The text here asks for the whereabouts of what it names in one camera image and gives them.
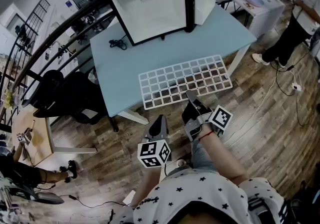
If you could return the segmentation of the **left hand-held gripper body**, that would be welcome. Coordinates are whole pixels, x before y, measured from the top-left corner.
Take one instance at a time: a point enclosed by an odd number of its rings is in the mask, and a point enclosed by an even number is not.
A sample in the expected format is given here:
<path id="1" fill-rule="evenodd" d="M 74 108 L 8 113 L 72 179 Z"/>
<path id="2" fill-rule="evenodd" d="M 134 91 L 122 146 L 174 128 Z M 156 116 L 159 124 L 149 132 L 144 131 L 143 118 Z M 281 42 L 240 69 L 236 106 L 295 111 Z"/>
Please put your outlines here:
<path id="1" fill-rule="evenodd" d="M 138 144 L 137 157 L 145 168 L 164 167 L 168 161 L 171 161 L 171 149 L 169 147 L 167 119 L 162 117 L 162 128 L 160 135 L 150 135 L 149 128 L 153 123 L 146 126 L 141 143 Z"/>

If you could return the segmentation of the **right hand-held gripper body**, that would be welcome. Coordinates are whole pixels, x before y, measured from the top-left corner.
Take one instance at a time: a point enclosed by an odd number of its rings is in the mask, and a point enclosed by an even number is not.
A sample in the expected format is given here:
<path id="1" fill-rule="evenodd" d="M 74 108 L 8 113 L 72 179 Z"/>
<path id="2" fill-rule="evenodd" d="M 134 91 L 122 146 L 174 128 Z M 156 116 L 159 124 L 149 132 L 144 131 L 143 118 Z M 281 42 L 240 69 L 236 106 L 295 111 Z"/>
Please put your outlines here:
<path id="1" fill-rule="evenodd" d="M 185 110 L 182 113 L 182 120 L 185 124 L 185 132 L 190 139 L 194 141 L 202 130 L 203 124 L 210 124 L 213 131 L 222 135 L 229 125 L 233 115 L 218 105 L 214 110 L 206 107 L 199 99 L 189 100 Z"/>

